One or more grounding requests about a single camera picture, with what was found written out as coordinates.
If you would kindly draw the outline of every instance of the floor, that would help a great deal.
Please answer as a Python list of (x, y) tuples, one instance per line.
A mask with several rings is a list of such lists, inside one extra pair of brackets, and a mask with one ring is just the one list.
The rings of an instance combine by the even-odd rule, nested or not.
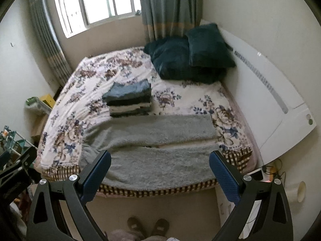
[[(127, 230), (126, 221), (130, 216), (138, 217), (148, 233), (159, 218), (165, 218), (170, 223), (167, 236), (180, 241), (210, 241), (220, 228), (215, 189), (149, 198), (95, 197), (87, 207), (98, 226), (107, 233)], [(64, 201), (62, 209), (73, 238), (81, 241)]]

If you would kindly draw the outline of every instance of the curtain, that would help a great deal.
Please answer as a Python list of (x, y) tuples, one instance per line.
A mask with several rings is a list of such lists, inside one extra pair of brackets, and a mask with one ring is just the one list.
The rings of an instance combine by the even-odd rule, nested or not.
[(46, 0), (29, 0), (33, 26), (40, 45), (59, 83), (64, 86), (71, 74), (49, 16)]
[(180, 35), (198, 26), (203, 0), (141, 0), (147, 42)]

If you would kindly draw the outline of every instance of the bed sheet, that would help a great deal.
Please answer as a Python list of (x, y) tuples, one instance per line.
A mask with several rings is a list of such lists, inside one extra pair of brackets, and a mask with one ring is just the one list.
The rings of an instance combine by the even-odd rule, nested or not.
[[(80, 172), (78, 166), (84, 130), (110, 119), (102, 102), (114, 82), (132, 84), (147, 78), (152, 88), (150, 115), (210, 114), (223, 155), (240, 171), (253, 153), (244, 124), (235, 117), (220, 82), (211, 85), (161, 80), (149, 55), (140, 47), (84, 58), (62, 90), (44, 127), (38, 148), (38, 170), (51, 181)], [(153, 193), (115, 189), (101, 185), (104, 195), (149, 196), (198, 191), (213, 187), (216, 180)]]

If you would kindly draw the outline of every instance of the gray pants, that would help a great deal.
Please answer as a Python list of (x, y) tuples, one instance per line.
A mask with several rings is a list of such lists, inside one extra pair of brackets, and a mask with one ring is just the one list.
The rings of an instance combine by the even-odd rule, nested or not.
[(107, 235), (109, 241), (166, 241), (166, 237), (145, 237), (138, 231), (115, 230)]

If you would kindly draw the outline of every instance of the plaid bed trim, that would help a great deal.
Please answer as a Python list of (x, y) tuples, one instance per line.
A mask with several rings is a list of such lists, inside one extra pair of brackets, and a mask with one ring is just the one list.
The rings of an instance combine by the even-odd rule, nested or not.
[[(236, 165), (240, 172), (246, 168), (250, 156), (253, 151), (251, 147), (241, 149), (240, 151), (226, 150), (222, 151), (223, 156), (225, 156), (228, 163)], [(70, 175), (79, 174), (81, 168), (77, 165), (70, 167), (52, 167), (45, 169), (41, 176), (48, 179), (49, 181), (63, 181), (69, 178)], [(217, 184), (216, 179), (211, 179), (206, 182), (200, 182), (197, 184), (182, 186), (179, 188), (158, 190), (158, 191), (133, 191), (127, 189), (114, 188), (112, 186), (101, 184), (98, 192), (103, 193), (104, 195), (113, 195), (113, 196), (125, 196), (125, 197), (150, 197), (150, 196), (161, 196), (161, 195), (170, 195), (184, 192), (200, 191), (205, 189), (213, 188)]]

